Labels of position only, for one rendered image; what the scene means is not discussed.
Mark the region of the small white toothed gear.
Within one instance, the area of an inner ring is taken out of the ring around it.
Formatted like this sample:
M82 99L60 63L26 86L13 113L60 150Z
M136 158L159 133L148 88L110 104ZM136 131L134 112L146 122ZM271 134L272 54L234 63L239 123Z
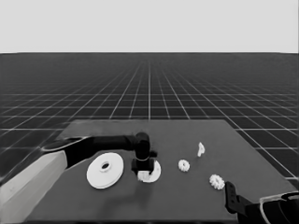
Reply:
M186 160L180 160L178 162L178 168L181 172L188 172L190 170L190 163Z
M150 179L149 171L139 171L137 174L137 178L142 182L147 182Z

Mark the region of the white round carrier with pins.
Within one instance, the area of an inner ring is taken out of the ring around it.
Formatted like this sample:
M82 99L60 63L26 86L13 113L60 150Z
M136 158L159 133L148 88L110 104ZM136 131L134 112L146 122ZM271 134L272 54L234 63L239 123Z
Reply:
M149 180L144 183L153 183L153 182L157 181L159 179L159 177L161 176L161 173L162 173L161 164L158 161L155 161L154 162L154 171L150 175Z

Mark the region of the medium white toothed gear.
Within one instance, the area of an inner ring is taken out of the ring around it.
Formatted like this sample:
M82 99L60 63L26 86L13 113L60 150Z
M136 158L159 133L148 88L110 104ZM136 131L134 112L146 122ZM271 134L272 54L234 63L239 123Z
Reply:
M221 190L225 186L225 182L224 182L223 178L219 175L212 175L209 178L209 183L214 189L217 189L217 190Z

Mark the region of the large thick white disc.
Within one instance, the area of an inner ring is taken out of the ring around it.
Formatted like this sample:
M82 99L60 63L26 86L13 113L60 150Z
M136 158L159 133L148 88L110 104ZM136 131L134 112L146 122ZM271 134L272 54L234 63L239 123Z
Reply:
M95 189L112 187L122 176L124 161L121 155L108 152L97 156L88 166L86 178Z

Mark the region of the small thin T-shaped piece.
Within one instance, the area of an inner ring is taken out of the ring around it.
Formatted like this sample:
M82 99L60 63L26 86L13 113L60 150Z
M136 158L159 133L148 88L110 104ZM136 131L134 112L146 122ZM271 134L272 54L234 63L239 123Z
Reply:
M201 142L199 142L197 157L200 158L205 152L206 152L205 146Z

